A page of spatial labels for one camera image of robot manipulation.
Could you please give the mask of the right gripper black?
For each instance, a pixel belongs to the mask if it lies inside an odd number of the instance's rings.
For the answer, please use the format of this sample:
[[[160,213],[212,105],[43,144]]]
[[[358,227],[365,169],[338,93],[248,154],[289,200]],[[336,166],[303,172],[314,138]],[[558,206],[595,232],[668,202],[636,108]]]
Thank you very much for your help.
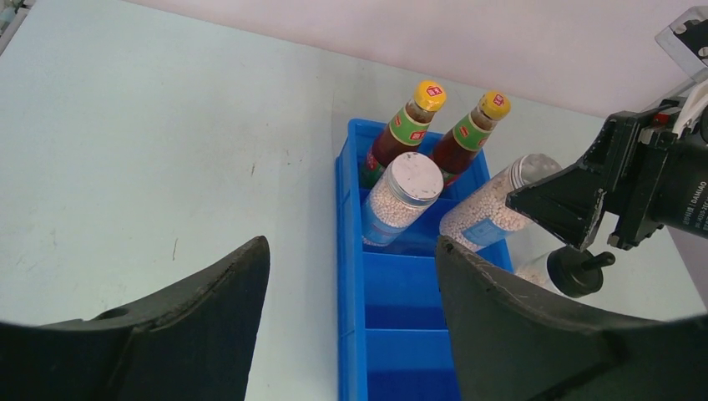
[[[579,251],[594,241],[605,209],[618,217],[609,245],[629,250],[665,226],[707,236],[707,85],[664,99],[653,109],[607,119],[622,140],[621,172],[606,190],[584,159],[562,167],[525,155],[513,168],[521,186],[506,206]]]

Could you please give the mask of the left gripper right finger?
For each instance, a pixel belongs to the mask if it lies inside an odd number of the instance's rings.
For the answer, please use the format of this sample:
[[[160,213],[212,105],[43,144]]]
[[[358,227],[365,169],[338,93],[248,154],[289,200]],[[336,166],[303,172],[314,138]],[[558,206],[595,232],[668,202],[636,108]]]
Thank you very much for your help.
[[[704,400],[707,319],[561,297],[441,236],[438,286],[464,400]]]

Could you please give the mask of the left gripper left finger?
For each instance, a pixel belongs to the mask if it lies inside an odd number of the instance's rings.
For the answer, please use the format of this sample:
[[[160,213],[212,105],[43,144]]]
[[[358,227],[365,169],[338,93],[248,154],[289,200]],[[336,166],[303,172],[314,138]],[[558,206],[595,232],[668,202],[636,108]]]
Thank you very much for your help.
[[[4,400],[242,400],[270,273],[257,236],[90,320],[1,326]]]

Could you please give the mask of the white spice jar black lid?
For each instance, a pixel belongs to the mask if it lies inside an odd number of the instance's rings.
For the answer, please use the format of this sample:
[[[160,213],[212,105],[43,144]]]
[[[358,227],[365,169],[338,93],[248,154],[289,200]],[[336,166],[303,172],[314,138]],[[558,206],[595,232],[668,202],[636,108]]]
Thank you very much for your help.
[[[594,255],[564,246],[515,267],[513,273],[550,292],[577,299],[599,292],[604,285],[602,269],[615,261],[609,251]]]

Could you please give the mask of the clear jar silver lid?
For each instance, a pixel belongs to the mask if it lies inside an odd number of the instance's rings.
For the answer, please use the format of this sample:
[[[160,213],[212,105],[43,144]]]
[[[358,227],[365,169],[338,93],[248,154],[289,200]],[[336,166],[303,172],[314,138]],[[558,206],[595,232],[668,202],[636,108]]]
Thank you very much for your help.
[[[480,251],[521,231],[532,221],[509,209],[507,196],[561,170],[562,166],[545,154],[520,157],[447,212],[439,233],[470,251]]]
[[[400,154],[362,204],[362,241],[390,245],[437,201],[443,188],[442,173],[427,155]]]

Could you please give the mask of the red sauce bottle yellow cap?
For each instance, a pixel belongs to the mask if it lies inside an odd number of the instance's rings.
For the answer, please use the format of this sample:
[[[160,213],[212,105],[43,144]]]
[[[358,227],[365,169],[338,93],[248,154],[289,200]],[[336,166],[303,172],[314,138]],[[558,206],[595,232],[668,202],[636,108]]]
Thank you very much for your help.
[[[475,108],[435,144],[430,156],[441,171],[445,188],[469,168],[510,109],[510,100],[503,93],[488,91]]]

